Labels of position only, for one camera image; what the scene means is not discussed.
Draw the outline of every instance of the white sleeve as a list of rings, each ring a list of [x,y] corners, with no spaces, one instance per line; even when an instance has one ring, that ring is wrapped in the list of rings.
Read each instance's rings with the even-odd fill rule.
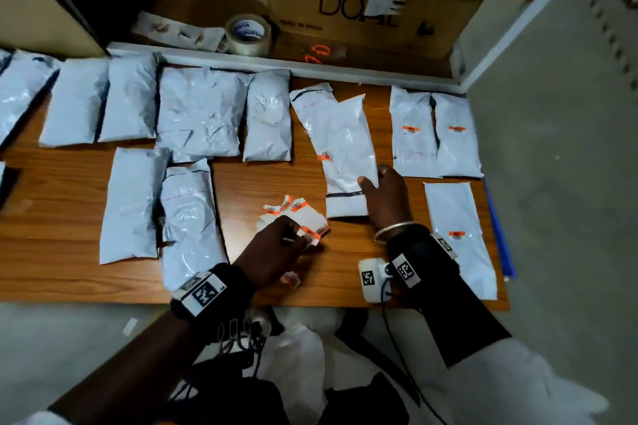
[[[71,425],[62,417],[51,412],[37,412],[15,425]]]
[[[452,366],[449,384],[457,425],[595,425],[590,413],[609,406],[513,338]]]

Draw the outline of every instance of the human hand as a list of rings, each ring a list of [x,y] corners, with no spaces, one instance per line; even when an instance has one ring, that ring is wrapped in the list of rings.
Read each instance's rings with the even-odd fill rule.
[[[256,288],[265,287],[289,271],[313,238],[299,237],[299,226],[287,215],[261,229],[246,246],[234,265],[239,267]],[[293,242],[283,241],[283,237]]]
[[[368,214],[377,228],[412,220],[408,187],[403,177],[388,165],[379,165],[379,188],[364,176],[357,179],[368,202]],[[405,228],[396,228],[385,234],[386,239],[399,234]]]

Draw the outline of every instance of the black sleeve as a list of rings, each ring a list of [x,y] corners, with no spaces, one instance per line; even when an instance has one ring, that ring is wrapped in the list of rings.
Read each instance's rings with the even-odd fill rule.
[[[512,336],[463,281],[456,261],[427,228],[412,225],[390,239],[387,250],[391,261],[403,254],[408,262],[407,267],[395,266],[395,279],[410,286],[410,303],[426,319],[448,368]]]
[[[230,264],[217,264],[210,272],[217,276],[225,288],[217,294],[209,293],[204,298],[210,296],[210,302],[205,303],[205,308],[199,314],[193,315],[181,300],[172,299],[170,309],[178,318],[188,321],[197,339],[203,344],[218,342],[219,338],[229,339],[230,321],[237,319],[238,323],[243,322],[244,311],[250,306],[250,301],[255,294],[255,286],[252,285],[243,271]],[[196,295],[198,290],[205,284],[204,278],[193,284],[186,296]]]

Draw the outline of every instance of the cardboard box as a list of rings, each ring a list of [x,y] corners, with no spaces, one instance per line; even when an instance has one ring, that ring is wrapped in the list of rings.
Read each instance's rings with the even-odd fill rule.
[[[405,0],[401,15],[365,17],[368,0],[268,0],[282,31],[444,58],[482,0]]]

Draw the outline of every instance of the gray floor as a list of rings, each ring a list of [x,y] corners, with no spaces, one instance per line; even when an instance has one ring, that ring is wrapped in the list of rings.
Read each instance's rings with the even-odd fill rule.
[[[553,0],[470,97],[519,272],[508,284],[512,311],[498,317],[564,377],[610,400],[599,423],[627,423],[638,416],[638,103],[585,0]],[[49,404],[130,339],[122,329],[131,317],[140,330],[157,312],[2,304],[0,425]],[[340,316],[277,312],[324,331]],[[440,362],[417,353],[430,339],[422,322],[410,311],[390,320],[416,374],[437,375]],[[366,335],[392,354],[377,314]]]

